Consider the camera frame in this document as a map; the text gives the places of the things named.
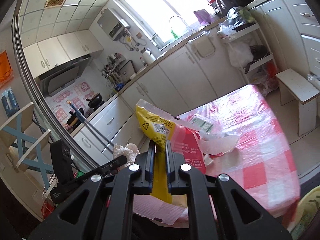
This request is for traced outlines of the yellow snack wrapper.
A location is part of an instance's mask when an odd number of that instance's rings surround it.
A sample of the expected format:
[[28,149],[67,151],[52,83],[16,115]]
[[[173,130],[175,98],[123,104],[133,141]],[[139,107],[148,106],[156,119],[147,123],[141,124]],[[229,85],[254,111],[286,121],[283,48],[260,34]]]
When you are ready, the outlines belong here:
[[168,190],[165,166],[165,147],[166,141],[171,139],[175,130],[173,116],[143,99],[136,103],[136,116],[140,128],[156,146],[151,195],[171,204],[172,196]]

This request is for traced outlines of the kitchen faucet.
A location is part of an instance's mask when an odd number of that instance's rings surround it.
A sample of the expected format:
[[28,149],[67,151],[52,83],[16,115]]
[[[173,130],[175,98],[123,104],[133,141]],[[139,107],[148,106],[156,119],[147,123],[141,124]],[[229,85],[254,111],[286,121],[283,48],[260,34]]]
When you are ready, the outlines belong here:
[[190,27],[186,21],[180,16],[180,15],[175,15],[172,16],[169,19],[169,24],[171,26],[171,29],[178,35],[182,36],[188,32],[193,33],[193,28]]

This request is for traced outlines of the red pink plastic package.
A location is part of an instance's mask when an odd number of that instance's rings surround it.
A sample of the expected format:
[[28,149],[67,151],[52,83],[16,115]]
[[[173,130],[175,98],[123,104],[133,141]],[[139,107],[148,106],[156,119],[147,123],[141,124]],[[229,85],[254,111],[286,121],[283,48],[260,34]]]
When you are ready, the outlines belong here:
[[184,156],[185,162],[206,173],[204,155],[199,147],[200,132],[199,129],[182,119],[173,118],[175,129],[170,139],[171,148],[174,152]]

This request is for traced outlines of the clear plastic bottle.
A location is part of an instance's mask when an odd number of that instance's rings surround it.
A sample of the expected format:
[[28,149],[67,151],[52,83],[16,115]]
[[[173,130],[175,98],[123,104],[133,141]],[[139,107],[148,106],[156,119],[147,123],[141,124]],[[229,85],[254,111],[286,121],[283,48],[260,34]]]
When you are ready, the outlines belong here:
[[199,130],[198,145],[204,154],[218,157],[232,152],[240,140],[240,135],[224,132],[217,121],[209,120],[197,113],[189,122]]

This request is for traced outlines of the blue white folding chair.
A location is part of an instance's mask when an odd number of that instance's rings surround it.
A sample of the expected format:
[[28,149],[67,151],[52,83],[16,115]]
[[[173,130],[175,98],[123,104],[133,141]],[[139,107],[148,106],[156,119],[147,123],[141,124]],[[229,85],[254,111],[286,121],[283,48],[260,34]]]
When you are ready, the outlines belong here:
[[40,172],[44,188],[49,189],[50,182],[47,174],[53,173],[52,165],[43,161],[42,150],[49,142],[51,130],[46,130],[39,138],[25,134],[25,130],[33,123],[34,103],[30,102],[1,126],[1,140],[7,148],[17,144],[17,161],[14,167],[25,172],[34,168]]

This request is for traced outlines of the black wok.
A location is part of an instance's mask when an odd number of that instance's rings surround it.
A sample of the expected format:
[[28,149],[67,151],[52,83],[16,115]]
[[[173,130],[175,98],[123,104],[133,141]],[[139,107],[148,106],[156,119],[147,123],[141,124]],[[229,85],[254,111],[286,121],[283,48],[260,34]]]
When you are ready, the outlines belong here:
[[91,99],[86,99],[86,101],[88,102],[89,108],[92,109],[98,108],[104,103],[103,97],[100,93],[95,94]]

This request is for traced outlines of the pink checkered tablecloth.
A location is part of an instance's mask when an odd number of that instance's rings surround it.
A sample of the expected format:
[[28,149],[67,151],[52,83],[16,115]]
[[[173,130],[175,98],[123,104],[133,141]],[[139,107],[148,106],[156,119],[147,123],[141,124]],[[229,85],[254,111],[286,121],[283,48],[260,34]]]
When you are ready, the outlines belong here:
[[297,169],[284,132],[254,85],[246,85],[213,102],[178,116],[194,114],[217,121],[222,130],[240,135],[232,152],[204,154],[206,175],[231,176],[274,217],[291,222],[300,199]]

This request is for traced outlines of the white thermos kettle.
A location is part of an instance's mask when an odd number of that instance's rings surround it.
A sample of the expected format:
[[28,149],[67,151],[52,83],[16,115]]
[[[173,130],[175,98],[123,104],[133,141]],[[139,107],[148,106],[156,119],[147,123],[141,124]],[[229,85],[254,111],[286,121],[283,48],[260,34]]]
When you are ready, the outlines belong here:
[[149,49],[149,48],[143,48],[141,51],[140,51],[141,55],[142,55],[142,58],[144,59],[144,61],[150,65],[152,64],[153,62],[156,61],[156,58],[155,56],[152,54],[152,51]]

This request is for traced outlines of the green dish soap bottle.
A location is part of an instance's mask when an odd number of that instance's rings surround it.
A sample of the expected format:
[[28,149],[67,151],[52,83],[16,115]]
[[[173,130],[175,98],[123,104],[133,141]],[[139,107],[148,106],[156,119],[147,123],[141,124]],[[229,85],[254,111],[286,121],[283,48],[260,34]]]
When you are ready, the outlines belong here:
[[173,35],[174,39],[178,39],[178,35],[171,29],[171,34]]

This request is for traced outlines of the white plastic bag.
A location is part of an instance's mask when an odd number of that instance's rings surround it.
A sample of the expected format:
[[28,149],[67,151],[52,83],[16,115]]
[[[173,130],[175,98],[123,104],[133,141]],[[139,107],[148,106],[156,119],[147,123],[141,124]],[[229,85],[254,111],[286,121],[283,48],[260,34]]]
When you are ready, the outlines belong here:
[[232,41],[227,44],[228,56],[233,67],[245,68],[248,63],[253,61],[253,54],[250,46],[245,41]]

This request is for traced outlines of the white water heater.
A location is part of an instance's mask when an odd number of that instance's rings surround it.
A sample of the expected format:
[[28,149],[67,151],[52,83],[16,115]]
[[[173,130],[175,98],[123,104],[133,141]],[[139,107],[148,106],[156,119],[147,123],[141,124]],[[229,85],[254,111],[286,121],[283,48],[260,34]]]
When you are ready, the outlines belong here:
[[130,29],[130,25],[115,10],[109,8],[103,11],[97,24],[112,41],[118,41]]

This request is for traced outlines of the yellow plastic basin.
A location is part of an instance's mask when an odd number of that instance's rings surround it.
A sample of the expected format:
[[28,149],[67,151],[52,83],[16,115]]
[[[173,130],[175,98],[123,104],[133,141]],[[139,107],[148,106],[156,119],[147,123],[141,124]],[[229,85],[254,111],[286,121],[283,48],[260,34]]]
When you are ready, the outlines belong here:
[[299,201],[295,219],[287,227],[292,239],[319,239],[319,189],[315,187]]

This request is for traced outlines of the white step stool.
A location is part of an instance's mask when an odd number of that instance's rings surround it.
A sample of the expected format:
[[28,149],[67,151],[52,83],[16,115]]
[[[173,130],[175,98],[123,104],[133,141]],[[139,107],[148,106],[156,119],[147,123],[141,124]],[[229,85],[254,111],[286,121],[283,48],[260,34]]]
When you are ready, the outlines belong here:
[[298,102],[298,135],[304,135],[316,127],[317,97],[319,90],[292,69],[276,74],[279,83],[280,104]]

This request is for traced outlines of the purple cloth on counter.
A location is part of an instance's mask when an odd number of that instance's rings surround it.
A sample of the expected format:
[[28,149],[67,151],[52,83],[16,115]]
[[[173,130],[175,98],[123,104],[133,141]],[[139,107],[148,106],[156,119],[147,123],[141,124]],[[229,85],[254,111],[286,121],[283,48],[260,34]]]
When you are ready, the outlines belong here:
[[194,15],[196,16],[199,23],[207,23],[207,24],[212,23],[211,14],[204,9],[194,11]]

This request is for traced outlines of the black bag on shelf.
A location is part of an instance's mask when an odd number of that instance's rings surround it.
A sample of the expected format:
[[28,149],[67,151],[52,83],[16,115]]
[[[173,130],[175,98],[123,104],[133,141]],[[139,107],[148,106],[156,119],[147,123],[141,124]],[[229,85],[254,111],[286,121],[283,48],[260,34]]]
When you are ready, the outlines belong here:
[[243,7],[232,7],[226,15],[227,25],[233,29],[242,25],[255,24],[257,21],[251,13]]

